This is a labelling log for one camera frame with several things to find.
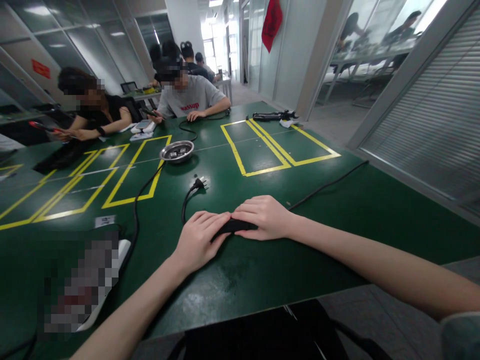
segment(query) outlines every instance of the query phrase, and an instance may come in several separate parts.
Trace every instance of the red sign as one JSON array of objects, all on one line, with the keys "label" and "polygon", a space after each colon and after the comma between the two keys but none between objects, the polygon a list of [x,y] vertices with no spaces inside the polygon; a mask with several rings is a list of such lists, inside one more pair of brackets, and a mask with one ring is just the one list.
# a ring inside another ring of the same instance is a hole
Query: red sign
[{"label": "red sign", "polygon": [[46,67],[42,63],[36,61],[36,60],[31,60],[31,64],[33,65],[33,71],[36,72],[37,74],[40,74],[47,79],[50,79],[50,68]]}]

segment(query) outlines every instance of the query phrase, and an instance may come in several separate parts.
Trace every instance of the metal bowl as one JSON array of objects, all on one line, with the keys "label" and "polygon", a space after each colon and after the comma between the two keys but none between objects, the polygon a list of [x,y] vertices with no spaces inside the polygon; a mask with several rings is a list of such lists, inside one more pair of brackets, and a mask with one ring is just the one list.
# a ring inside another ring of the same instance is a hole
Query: metal bowl
[{"label": "metal bowl", "polygon": [[172,142],[160,151],[160,159],[170,164],[180,164],[192,157],[194,143],[188,140]]}]

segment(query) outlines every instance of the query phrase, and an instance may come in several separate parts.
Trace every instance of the green workbench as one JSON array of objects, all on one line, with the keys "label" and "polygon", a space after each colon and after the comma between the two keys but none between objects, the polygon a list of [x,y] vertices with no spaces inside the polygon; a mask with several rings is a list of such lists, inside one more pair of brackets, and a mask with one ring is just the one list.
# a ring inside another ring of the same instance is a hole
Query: green workbench
[{"label": "green workbench", "polygon": [[[245,199],[265,194],[287,207],[361,162],[312,131],[287,129],[276,121],[245,121],[253,112],[273,110],[262,102],[235,106],[227,118],[188,125],[198,132],[192,159],[166,165],[139,201],[141,228],[135,251],[96,325],[174,251],[182,229],[182,202],[195,177],[205,177],[208,189],[192,196],[187,218],[200,210],[233,211]],[[178,129],[182,120],[168,120],[145,142],[130,143],[129,131],[114,135],[70,168],[47,177],[32,166],[59,143],[21,149],[0,165],[0,176],[12,175],[0,182],[0,353],[33,335],[37,293],[52,263],[65,274],[65,269],[75,266],[82,253],[76,240],[88,233],[66,231],[87,231],[96,217],[116,215],[126,237],[132,236],[132,201],[158,168],[160,150],[168,142],[192,136]],[[480,255],[479,228],[371,165],[359,168],[295,212],[437,264]],[[257,242],[232,236],[214,260],[173,294],[145,339],[365,283],[335,260],[293,241]],[[64,342],[41,341],[35,358],[67,357],[92,331],[73,334]]]}]

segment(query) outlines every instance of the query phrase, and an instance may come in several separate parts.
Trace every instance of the gray floor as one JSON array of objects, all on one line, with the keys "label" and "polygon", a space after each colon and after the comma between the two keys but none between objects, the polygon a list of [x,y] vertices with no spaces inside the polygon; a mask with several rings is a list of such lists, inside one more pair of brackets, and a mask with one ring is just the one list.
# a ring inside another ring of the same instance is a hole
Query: gray floor
[{"label": "gray floor", "polygon": [[[233,105],[266,101],[240,85],[232,84]],[[368,109],[351,106],[340,86],[327,106],[316,105],[305,126],[344,147]],[[480,256],[446,266],[480,285]],[[365,338],[377,342],[394,360],[441,359],[439,325],[424,313],[391,297],[377,286],[367,285],[318,299],[331,318]],[[166,359],[182,334],[143,341],[132,359]],[[351,360],[370,359],[345,336],[340,335]]]}]

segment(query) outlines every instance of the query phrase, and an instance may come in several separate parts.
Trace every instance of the window blinds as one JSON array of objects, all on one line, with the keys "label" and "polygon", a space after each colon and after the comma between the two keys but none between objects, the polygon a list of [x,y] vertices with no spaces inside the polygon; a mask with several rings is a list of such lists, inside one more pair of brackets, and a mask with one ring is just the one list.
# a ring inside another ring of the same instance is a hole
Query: window blinds
[{"label": "window blinds", "polygon": [[360,148],[451,200],[480,190],[480,8]]}]

